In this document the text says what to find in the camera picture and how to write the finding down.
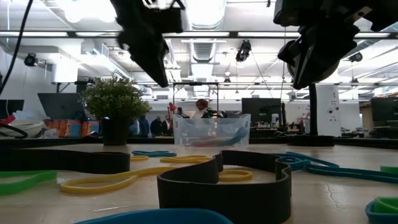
computer monitor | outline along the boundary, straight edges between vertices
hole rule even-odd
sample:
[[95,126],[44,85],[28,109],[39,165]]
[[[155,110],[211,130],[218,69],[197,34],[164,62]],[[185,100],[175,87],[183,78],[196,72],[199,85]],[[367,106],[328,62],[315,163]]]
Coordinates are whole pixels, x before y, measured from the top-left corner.
[[78,93],[38,93],[44,112],[51,119],[85,119]]
[[0,119],[6,119],[9,115],[24,109],[24,100],[0,100]]
[[398,97],[372,98],[373,121],[398,121]]
[[242,98],[242,114],[251,114],[251,122],[271,123],[272,114],[278,114],[282,120],[280,98]]

white column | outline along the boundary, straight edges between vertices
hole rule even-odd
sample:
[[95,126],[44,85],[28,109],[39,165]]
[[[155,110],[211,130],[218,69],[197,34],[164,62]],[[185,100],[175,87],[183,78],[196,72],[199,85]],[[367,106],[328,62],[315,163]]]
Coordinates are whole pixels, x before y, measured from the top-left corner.
[[52,65],[53,82],[77,81],[78,65],[69,59],[59,60]]
[[317,86],[318,135],[341,136],[338,86]]

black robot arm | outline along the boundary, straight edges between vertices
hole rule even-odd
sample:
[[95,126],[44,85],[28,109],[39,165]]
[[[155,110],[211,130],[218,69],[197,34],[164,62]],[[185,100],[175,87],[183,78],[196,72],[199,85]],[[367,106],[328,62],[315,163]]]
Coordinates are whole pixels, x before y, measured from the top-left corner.
[[287,63],[297,90],[328,78],[340,59],[356,47],[360,18],[378,32],[398,21],[398,1],[276,0],[274,23],[299,26],[300,37],[285,44],[278,57]]

black plant pot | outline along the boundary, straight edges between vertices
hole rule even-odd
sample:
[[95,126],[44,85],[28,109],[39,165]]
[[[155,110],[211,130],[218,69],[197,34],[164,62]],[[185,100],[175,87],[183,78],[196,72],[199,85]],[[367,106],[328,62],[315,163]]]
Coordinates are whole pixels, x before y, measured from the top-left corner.
[[102,119],[105,146],[124,146],[127,143],[130,120],[127,118]]

clear plastic bin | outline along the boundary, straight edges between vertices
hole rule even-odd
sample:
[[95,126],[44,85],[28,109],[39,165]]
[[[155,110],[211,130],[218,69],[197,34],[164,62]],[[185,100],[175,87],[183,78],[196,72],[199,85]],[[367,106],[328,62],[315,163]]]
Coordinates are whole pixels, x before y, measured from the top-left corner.
[[247,147],[250,114],[240,118],[184,119],[173,115],[174,144],[193,147]]

